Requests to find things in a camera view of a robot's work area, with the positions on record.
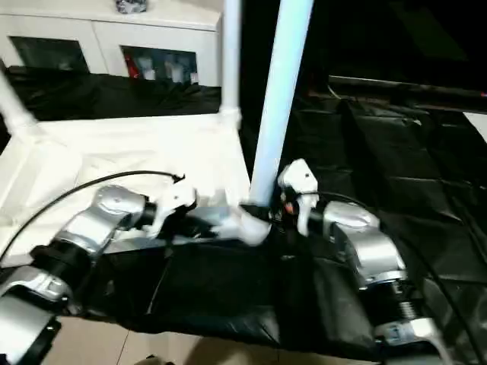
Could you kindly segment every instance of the white cabinet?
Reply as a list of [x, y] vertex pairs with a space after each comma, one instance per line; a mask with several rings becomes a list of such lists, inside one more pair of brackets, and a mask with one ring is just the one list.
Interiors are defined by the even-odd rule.
[[99, 21], [94, 29], [111, 75], [130, 76], [135, 66], [140, 78], [220, 84], [219, 33]]
[[2, 0], [7, 67], [73, 69], [220, 85], [222, 0], [150, 0], [119, 14], [114, 0]]
[[0, 57], [7, 67], [107, 73], [90, 21], [0, 15]]

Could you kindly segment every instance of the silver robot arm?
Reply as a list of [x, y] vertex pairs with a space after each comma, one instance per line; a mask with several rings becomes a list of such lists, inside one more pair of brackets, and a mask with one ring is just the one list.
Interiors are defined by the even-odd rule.
[[[196, 204], [195, 193], [186, 197], [168, 211]], [[120, 186], [104, 186], [90, 207], [76, 214], [48, 246], [37, 246], [31, 252], [32, 264], [16, 269], [0, 285], [0, 363], [40, 363], [61, 328], [56, 314], [70, 304], [72, 293], [116, 232], [151, 230], [163, 210], [143, 195]]]
[[377, 342], [390, 354], [387, 363], [453, 365], [433, 319], [422, 314], [422, 299], [415, 297], [403, 258], [380, 229], [378, 217], [350, 202], [331, 201], [324, 210], [317, 209], [317, 181], [304, 160], [286, 167], [278, 181], [283, 202], [286, 192], [297, 202], [292, 210], [298, 211], [298, 231], [333, 243], [337, 256], [354, 272]]

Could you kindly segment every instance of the robotic arm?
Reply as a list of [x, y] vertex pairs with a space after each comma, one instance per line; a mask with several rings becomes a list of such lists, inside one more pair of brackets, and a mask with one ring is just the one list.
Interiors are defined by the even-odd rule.
[[42, 361], [61, 327], [56, 314], [72, 302], [72, 293], [118, 231], [135, 228], [155, 238], [167, 231], [175, 236], [181, 228], [188, 242], [238, 238], [254, 246], [266, 238], [270, 221], [288, 214], [300, 234], [317, 233], [332, 242], [353, 270], [387, 363], [453, 365], [433, 320], [421, 313], [422, 299], [415, 296], [404, 262], [380, 230], [379, 219], [348, 202], [316, 208], [317, 181], [304, 160], [286, 167], [278, 183], [282, 193], [277, 213], [247, 206], [222, 218], [215, 218], [218, 214], [208, 207], [195, 209], [196, 192], [184, 182], [167, 189], [157, 204], [120, 186], [100, 188], [91, 206], [75, 215], [48, 246], [33, 249], [31, 265], [16, 269], [0, 285], [0, 363], [1, 354], [10, 365]]
[[162, 226], [165, 215], [194, 205], [194, 191], [186, 194], [182, 203], [158, 210], [147, 197], [123, 187], [98, 189], [89, 208], [75, 215], [48, 246], [34, 248], [32, 264], [16, 269], [0, 286], [0, 354], [4, 363], [42, 361], [61, 328], [56, 314], [70, 304], [72, 293], [117, 231], [150, 230], [156, 217]]
[[298, 231], [333, 243], [337, 256], [354, 272], [387, 363], [453, 365], [433, 319], [421, 312], [422, 298], [408, 279], [396, 245], [380, 230], [379, 219], [355, 203], [331, 201], [324, 209], [316, 208], [317, 181], [304, 160], [286, 167], [279, 185], [284, 205], [297, 202], [288, 211], [298, 212]]

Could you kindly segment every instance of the white object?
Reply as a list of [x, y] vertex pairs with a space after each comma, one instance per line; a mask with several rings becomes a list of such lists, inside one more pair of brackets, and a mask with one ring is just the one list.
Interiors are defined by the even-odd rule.
[[296, 193], [306, 193], [298, 197], [299, 215], [298, 232], [303, 236], [309, 234], [307, 222], [310, 217], [311, 208], [317, 206], [320, 197], [318, 194], [308, 194], [318, 190], [318, 180], [314, 177], [306, 161], [302, 158], [293, 161], [279, 175], [278, 184], [282, 188], [293, 188]]
[[239, 108], [239, 74], [240, 74], [240, 33], [241, 33], [240, 2], [225, 0], [223, 17], [223, 94], [221, 96], [221, 111], [223, 113], [238, 113]]
[[120, 14], [114, 0], [4, 0], [0, 57], [23, 65], [11, 36], [75, 40], [90, 72], [127, 77], [121, 46], [194, 52], [199, 83], [219, 86], [222, 2], [153, 0], [146, 12]]
[[281, 0], [266, 100], [253, 165], [251, 201], [267, 205], [272, 195], [314, 0]]
[[147, 238], [156, 238], [167, 217], [174, 213], [177, 208], [188, 208], [193, 205], [196, 202], [196, 190], [187, 180], [182, 180], [165, 189], [154, 202], [158, 208], [153, 224], [145, 229]]
[[35, 125], [35, 119], [25, 110], [6, 77], [0, 72], [0, 113], [10, 135], [21, 133], [25, 128]]

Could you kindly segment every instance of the white plastic part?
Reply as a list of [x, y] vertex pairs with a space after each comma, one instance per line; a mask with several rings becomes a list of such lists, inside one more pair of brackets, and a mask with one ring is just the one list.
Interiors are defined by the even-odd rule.
[[[302, 158], [293, 161], [293, 163], [282, 171], [278, 178], [278, 184], [282, 188], [293, 188], [297, 193], [309, 193], [318, 190], [318, 180], [314, 177], [306, 161]], [[318, 194], [306, 194], [298, 197], [298, 232], [303, 236], [309, 234], [307, 222], [310, 217], [311, 208], [317, 206], [319, 199]]]
[[157, 205], [154, 222], [145, 228], [147, 238], [156, 238], [161, 232], [162, 226], [178, 207], [189, 207], [196, 203], [196, 190], [186, 180], [169, 186], [155, 201]]
[[294, 89], [314, 0], [281, 0], [250, 200], [267, 205], [281, 160]]
[[261, 221], [242, 208], [232, 208], [221, 225], [213, 228], [218, 238], [234, 240], [238, 238], [248, 246], [258, 246], [269, 235], [271, 224]]
[[278, 178], [282, 188], [291, 187], [295, 192], [315, 192], [318, 190], [318, 180], [302, 158], [287, 165]]
[[236, 114], [240, 119], [240, 29], [241, 1], [224, 0], [223, 13], [223, 82], [221, 95], [222, 113]]

